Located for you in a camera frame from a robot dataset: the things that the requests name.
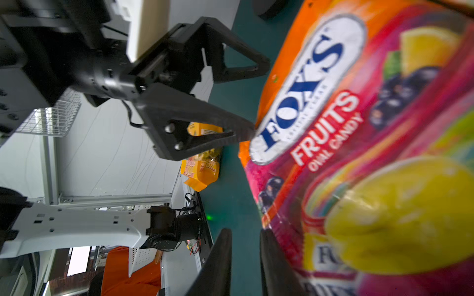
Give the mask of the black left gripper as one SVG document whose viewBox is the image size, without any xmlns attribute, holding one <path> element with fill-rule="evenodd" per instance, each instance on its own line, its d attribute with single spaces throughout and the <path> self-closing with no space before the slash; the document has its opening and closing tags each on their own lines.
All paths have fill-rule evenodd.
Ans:
<svg viewBox="0 0 474 296">
<path fill-rule="evenodd" d="M 158 157 L 173 161 L 254 136 L 254 123 L 191 95 L 206 18 L 154 35 L 137 58 L 130 40 L 103 35 L 108 20 L 102 1 L 2 1 L 1 106 L 51 107 L 68 88 L 95 106 L 129 101 Z"/>
</svg>

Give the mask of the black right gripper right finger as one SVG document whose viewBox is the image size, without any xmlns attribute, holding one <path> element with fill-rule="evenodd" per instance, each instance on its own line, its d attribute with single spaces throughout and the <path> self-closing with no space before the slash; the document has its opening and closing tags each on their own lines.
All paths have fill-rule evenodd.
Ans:
<svg viewBox="0 0 474 296">
<path fill-rule="evenodd" d="M 263 229 L 260 232 L 260 269 L 263 296 L 306 294 L 270 229 Z"/>
</svg>

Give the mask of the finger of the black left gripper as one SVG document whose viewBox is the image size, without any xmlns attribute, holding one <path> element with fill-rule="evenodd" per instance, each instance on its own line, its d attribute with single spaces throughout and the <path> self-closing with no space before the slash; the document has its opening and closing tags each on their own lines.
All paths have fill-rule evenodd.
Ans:
<svg viewBox="0 0 474 296">
<path fill-rule="evenodd" d="M 216 18 L 203 17 L 204 50 L 207 65 L 212 68 L 215 83 L 245 80 L 265 75 L 270 70 L 270 59 L 250 47 L 236 34 Z M 245 58 L 254 62 L 254 65 L 245 67 L 227 67 L 224 59 L 225 49 L 230 48 Z"/>
</svg>

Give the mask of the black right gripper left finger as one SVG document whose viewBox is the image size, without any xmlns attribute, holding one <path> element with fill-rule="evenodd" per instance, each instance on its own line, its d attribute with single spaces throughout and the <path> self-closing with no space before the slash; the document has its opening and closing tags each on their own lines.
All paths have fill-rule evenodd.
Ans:
<svg viewBox="0 0 474 296">
<path fill-rule="evenodd" d="M 232 275 L 232 232 L 222 229 L 207 261 L 186 296 L 229 296 Z"/>
</svg>

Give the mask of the yellow candy bag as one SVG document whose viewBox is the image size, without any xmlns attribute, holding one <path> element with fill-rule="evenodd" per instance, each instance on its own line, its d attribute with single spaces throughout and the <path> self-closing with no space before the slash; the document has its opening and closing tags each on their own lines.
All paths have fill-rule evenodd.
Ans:
<svg viewBox="0 0 474 296">
<path fill-rule="evenodd" d="M 222 133 L 223 129 L 210 124 L 191 122 L 188 127 L 191 136 L 205 136 Z M 180 173 L 188 179 L 184 182 L 197 192 L 205 190 L 216 182 L 220 173 L 222 148 L 211 149 L 181 161 Z"/>
</svg>

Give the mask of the orange Fox's candy bag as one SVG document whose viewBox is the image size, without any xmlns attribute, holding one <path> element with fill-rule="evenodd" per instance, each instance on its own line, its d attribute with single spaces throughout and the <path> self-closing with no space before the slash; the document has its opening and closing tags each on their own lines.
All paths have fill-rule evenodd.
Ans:
<svg viewBox="0 0 474 296">
<path fill-rule="evenodd" d="M 474 293 L 474 7 L 304 1 L 239 157 L 305 296 Z"/>
</svg>

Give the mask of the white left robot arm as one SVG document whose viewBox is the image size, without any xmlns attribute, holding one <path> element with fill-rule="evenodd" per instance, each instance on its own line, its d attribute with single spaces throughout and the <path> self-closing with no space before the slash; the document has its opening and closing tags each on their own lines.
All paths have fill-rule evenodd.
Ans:
<svg viewBox="0 0 474 296">
<path fill-rule="evenodd" d="M 1 2 L 1 142 L 37 109 L 52 107 L 67 89 L 100 106 L 131 102 L 156 154 L 183 160 L 247 141 L 249 120 L 196 99 L 191 90 L 205 66 L 216 83 L 265 75 L 270 61 L 222 22 L 202 17 L 167 29 L 167 6 L 137 5 L 127 41 L 107 39 L 102 1 Z M 1 190 L 1 257 L 92 245 L 158 248 L 195 238 L 199 215 L 153 207 L 103 212 L 29 202 Z"/>
</svg>

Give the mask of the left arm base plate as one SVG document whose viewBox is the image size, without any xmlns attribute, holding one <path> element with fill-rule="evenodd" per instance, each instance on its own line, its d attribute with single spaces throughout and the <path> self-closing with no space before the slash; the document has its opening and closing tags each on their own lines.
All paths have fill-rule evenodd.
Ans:
<svg viewBox="0 0 474 296">
<path fill-rule="evenodd" d="M 199 257 L 201 263 L 205 264 L 214 245 L 208 224 L 209 216 L 206 215 L 201 196 L 198 192 L 187 192 L 185 199 L 186 205 L 194 208 L 194 210 L 187 211 L 187 213 L 196 213 L 198 215 L 199 224 L 198 236 L 196 239 L 187 240 L 186 247 L 191 255 L 194 255 L 196 259 Z"/>
</svg>

